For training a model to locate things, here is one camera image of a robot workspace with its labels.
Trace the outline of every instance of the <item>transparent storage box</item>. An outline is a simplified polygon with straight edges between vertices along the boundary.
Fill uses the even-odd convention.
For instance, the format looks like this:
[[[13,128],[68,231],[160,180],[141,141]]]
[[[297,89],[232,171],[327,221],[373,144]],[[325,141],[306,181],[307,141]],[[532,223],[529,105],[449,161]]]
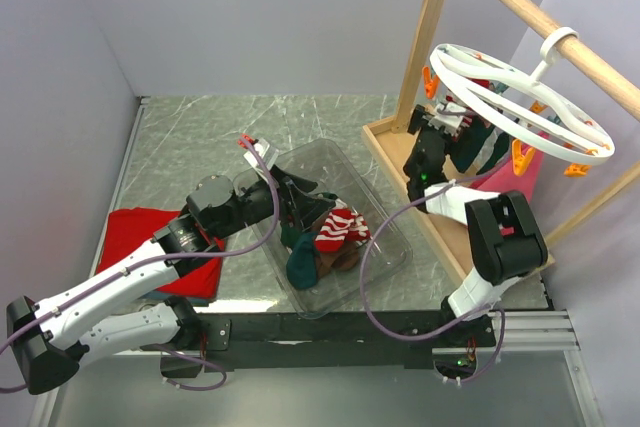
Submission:
[[[387,213],[364,183],[338,145],[327,139],[318,139],[278,157],[281,169],[318,183],[314,192],[332,192],[358,213],[362,214],[373,234],[387,217]],[[258,180],[253,170],[239,174],[233,181],[237,192]],[[264,236],[272,219],[253,225],[258,238]],[[360,258],[366,245],[358,247]],[[317,319],[359,296],[360,264],[347,271],[332,271],[306,290],[294,289],[287,280],[286,264],[289,249],[280,243],[280,226],[263,248],[281,287],[303,318]],[[386,282],[401,268],[410,264],[411,246],[400,230],[391,223],[376,241],[367,264],[367,286]]]

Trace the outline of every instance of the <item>wall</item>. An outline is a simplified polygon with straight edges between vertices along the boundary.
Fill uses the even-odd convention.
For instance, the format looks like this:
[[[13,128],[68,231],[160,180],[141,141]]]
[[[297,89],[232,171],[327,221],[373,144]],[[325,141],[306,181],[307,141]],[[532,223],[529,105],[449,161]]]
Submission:
[[[138,95],[397,93],[421,2],[88,0]],[[509,59],[524,32],[497,0],[447,0],[437,40]]]
[[[135,97],[83,0],[0,0],[0,11],[5,306],[86,278]],[[0,378],[21,383],[10,352],[0,358]],[[25,392],[0,396],[2,424],[26,425],[33,404]]]
[[[544,0],[542,7],[619,72],[640,85],[640,12],[630,0]],[[531,71],[541,39],[529,31],[512,63]],[[533,208],[544,231],[575,212],[620,175],[640,153],[640,124],[567,61],[544,81],[593,115],[612,135],[616,154],[582,180],[562,176],[561,162],[545,159]],[[569,310],[607,425],[637,425],[640,335],[640,247],[635,235],[640,185],[630,188],[590,223],[554,249],[557,267],[547,284],[557,307]]]

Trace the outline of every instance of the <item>white hook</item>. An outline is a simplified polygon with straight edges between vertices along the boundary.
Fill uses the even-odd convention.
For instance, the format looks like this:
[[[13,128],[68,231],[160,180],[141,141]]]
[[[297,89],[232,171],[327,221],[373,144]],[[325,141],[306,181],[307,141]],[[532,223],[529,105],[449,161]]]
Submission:
[[[547,37],[542,45],[540,46],[540,57],[542,57],[542,62],[538,64],[533,73],[531,74],[531,78],[535,81],[540,80],[540,78],[544,75],[544,73],[549,70],[553,64],[560,58],[560,54],[555,49],[555,46],[558,42],[569,35],[575,35],[578,38],[578,33],[573,30],[571,27],[560,27]]]

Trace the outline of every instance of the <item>folded red towel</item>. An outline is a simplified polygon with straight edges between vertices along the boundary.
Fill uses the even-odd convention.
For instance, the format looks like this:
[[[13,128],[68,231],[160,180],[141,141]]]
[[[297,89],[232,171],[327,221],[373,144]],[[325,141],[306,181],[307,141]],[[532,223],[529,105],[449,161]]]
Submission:
[[[111,212],[107,220],[102,257],[96,273],[102,272],[129,255],[178,214],[179,212],[140,207]],[[216,242],[220,250],[224,250],[224,241],[216,239]],[[189,275],[156,290],[165,294],[213,299],[218,290],[221,266],[222,259],[213,259]]]

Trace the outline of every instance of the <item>marble table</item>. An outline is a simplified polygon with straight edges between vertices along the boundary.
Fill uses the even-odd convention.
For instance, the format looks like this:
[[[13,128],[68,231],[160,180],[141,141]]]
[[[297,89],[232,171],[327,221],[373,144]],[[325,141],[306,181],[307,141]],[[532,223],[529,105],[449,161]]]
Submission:
[[[116,207],[179,210],[206,175],[233,179],[247,169],[236,144],[241,133],[265,137],[283,150],[314,139],[335,141],[360,175],[378,192],[387,212],[401,206],[391,185],[360,140],[362,125],[387,117],[397,97],[370,95],[151,97],[144,113]],[[398,227],[413,249],[413,261],[369,292],[376,310],[438,309],[453,283],[409,217]],[[255,242],[250,229],[233,236],[228,249]],[[546,309],[544,285],[530,278],[509,290],[507,308]],[[359,299],[341,310],[360,310]],[[200,311],[293,311],[261,249],[226,259],[216,302]]]

